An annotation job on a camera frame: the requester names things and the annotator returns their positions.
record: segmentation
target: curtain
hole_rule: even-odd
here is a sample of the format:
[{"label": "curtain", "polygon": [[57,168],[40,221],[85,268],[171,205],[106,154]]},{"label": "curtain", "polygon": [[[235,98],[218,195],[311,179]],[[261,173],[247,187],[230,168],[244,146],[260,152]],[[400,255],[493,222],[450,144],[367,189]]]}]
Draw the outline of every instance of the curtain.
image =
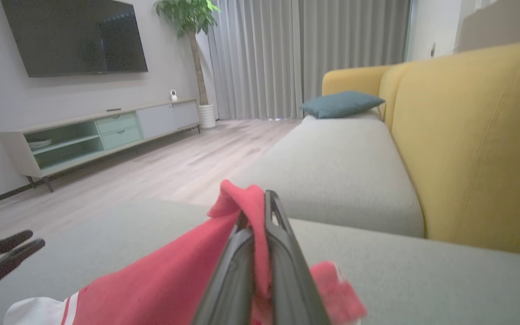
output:
[{"label": "curtain", "polygon": [[408,0],[299,0],[304,101],[330,70],[404,61]]},{"label": "curtain", "polygon": [[404,61],[409,0],[218,0],[220,119],[296,119],[330,70]]},{"label": "curtain", "polygon": [[219,0],[212,55],[220,119],[302,114],[297,0]]}]

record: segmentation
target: red garment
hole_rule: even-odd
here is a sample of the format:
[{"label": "red garment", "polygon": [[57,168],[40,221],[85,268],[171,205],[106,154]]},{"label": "red garment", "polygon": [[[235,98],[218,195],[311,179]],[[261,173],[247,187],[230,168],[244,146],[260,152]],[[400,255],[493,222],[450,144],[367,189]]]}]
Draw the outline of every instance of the red garment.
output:
[{"label": "red garment", "polygon": [[[208,213],[210,220],[81,289],[71,306],[66,302],[62,325],[189,325],[241,210],[255,237],[254,314],[269,319],[271,272],[264,192],[255,185],[240,189],[229,181],[223,181],[220,188],[218,201]],[[336,278],[334,265],[319,265],[313,276],[327,311],[337,315],[330,315],[331,320],[340,325],[364,316],[366,311],[352,287]]]}]

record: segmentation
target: television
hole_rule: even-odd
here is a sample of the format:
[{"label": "television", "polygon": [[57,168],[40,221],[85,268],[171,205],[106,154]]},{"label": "television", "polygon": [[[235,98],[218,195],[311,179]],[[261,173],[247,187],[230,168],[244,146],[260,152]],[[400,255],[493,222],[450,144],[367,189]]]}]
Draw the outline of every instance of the television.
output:
[{"label": "television", "polygon": [[134,6],[1,0],[29,77],[147,72]]}]

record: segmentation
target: wooden floor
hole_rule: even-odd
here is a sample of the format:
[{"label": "wooden floor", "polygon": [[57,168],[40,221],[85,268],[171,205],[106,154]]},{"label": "wooden floor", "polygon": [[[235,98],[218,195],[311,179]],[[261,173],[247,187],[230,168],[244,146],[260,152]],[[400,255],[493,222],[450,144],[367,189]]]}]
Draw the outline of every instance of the wooden floor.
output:
[{"label": "wooden floor", "polygon": [[221,121],[217,128],[168,136],[109,156],[45,186],[0,201],[0,238],[72,227],[119,202],[167,200],[211,206],[219,183],[239,173],[299,120]]}]

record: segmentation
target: potted plant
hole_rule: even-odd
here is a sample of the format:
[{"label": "potted plant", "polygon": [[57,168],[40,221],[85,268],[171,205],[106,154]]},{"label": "potted plant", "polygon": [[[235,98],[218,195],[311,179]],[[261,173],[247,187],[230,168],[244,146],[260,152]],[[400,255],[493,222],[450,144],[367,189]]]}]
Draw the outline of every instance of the potted plant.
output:
[{"label": "potted plant", "polygon": [[212,25],[216,21],[212,16],[214,10],[219,8],[212,4],[210,0],[158,0],[153,6],[160,17],[165,17],[170,21],[178,33],[178,37],[188,35],[190,46],[192,47],[192,57],[196,67],[196,80],[198,81],[198,91],[200,92],[200,120],[202,128],[213,128],[216,126],[214,104],[208,103],[206,85],[204,84],[204,73],[200,62],[200,52],[196,43],[196,34],[200,31],[208,34]]}]

